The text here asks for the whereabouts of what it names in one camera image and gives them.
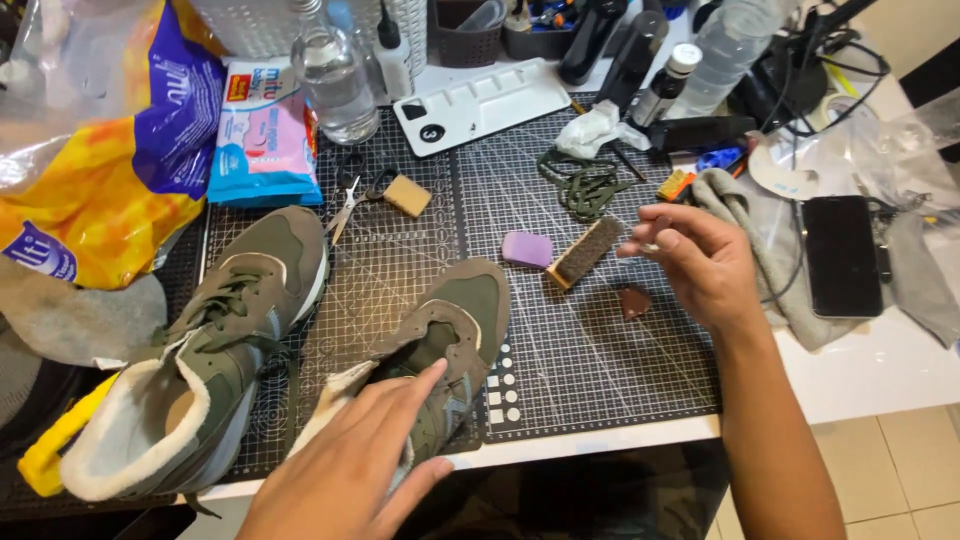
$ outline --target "black bottle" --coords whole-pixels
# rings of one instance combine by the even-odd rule
[[[597,92],[597,103],[609,99],[620,107],[621,111],[627,109],[647,77],[669,27],[670,24],[662,12],[641,12],[634,17],[627,36],[623,39],[623,45],[613,57],[607,78]]]
[[[700,63],[704,53],[699,47],[690,43],[681,43],[673,48],[666,66],[657,72],[654,80],[643,90],[636,105],[630,109],[630,117],[640,128],[663,118],[668,110],[677,101],[677,96],[684,91],[686,78]]]
[[[557,75],[569,85],[579,86],[590,78],[607,41],[613,36],[620,17],[627,11],[627,0],[589,0],[577,16],[573,41],[557,66]]]

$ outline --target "smartphone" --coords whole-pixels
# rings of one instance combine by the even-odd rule
[[[867,200],[817,197],[801,204],[813,312],[821,317],[876,317],[883,294]]]

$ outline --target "shoe brush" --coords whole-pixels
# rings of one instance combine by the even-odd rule
[[[417,218],[430,203],[430,192],[398,174],[383,191],[383,198],[410,217]]]
[[[547,267],[546,275],[566,291],[610,250],[621,232],[623,226],[615,218],[600,218]]]

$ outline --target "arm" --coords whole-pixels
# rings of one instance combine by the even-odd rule
[[[699,209],[639,210],[620,257],[663,267],[684,308],[713,338],[723,394],[722,432],[733,501],[748,538],[842,538],[840,505],[813,433],[783,369],[756,293],[746,235]],[[673,229],[654,221],[670,218]]]

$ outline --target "olive green sneaker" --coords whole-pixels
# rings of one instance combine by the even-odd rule
[[[364,382],[415,377],[445,357],[446,372],[410,431],[395,480],[402,478],[411,467],[437,455],[466,420],[499,355],[509,319],[510,289],[499,266],[470,258],[448,268],[414,304],[395,333],[373,344],[356,366],[329,378],[293,452],[316,435]]]
[[[267,357],[323,294],[327,255],[320,219],[300,207],[237,236],[180,319],[121,372],[60,464],[64,487],[102,501],[192,493],[222,477]]]

